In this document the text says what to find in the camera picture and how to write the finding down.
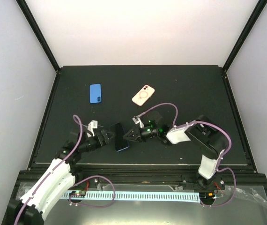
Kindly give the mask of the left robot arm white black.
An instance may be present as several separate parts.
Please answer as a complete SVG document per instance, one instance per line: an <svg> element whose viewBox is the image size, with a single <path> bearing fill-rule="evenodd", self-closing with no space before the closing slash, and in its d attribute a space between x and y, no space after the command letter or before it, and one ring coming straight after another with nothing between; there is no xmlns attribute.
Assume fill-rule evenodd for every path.
<svg viewBox="0 0 267 225"><path fill-rule="evenodd" d="M94 134L83 131L73 135L33 187L18 200L9 201L5 223L43 225L61 196L71 187L79 187L86 181L82 170L76 167L82 154L109 144L114 136L114 133L104 129Z"/></svg>

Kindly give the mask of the blue phone case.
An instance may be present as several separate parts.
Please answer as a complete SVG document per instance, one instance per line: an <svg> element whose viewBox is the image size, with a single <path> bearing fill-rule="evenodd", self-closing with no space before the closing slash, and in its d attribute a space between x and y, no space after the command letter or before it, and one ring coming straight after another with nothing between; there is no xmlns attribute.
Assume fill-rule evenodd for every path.
<svg viewBox="0 0 267 225"><path fill-rule="evenodd" d="M97 104L102 101L101 84L91 84L89 87L89 102Z"/></svg>

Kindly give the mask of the blue smartphone black screen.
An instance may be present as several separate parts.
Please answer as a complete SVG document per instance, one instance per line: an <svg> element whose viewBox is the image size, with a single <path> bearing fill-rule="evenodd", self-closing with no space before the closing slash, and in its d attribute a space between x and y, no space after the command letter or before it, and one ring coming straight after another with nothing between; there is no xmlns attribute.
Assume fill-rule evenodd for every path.
<svg viewBox="0 0 267 225"><path fill-rule="evenodd" d="M129 148L128 141L115 137L115 150L116 150L116 152L123 151L127 148Z"/></svg>

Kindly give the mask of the pink phone case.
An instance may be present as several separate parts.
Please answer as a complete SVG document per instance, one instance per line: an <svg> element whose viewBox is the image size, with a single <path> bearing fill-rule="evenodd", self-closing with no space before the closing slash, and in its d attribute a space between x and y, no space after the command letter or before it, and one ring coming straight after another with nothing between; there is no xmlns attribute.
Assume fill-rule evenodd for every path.
<svg viewBox="0 0 267 225"><path fill-rule="evenodd" d="M154 94L155 89L149 85L144 85L132 98L132 102L138 106L144 105Z"/></svg>

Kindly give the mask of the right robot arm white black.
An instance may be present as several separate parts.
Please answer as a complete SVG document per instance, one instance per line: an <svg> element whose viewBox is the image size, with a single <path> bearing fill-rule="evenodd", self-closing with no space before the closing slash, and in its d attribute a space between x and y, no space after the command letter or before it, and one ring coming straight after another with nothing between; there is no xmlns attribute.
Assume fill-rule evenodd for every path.
<svg viewBox="0 0 267 225"><path fill-rule="evenodd" d="M195 184L200 189L207 189L214 183L213 177L219 171L224 155L232 147L229 135L204 115L179 126L168 125L156 111L135 116L133 121L134 126L123 134L123 139L127 141L140 143L158 138L165 145L192 142L198 146L202 157Z"/></svg>

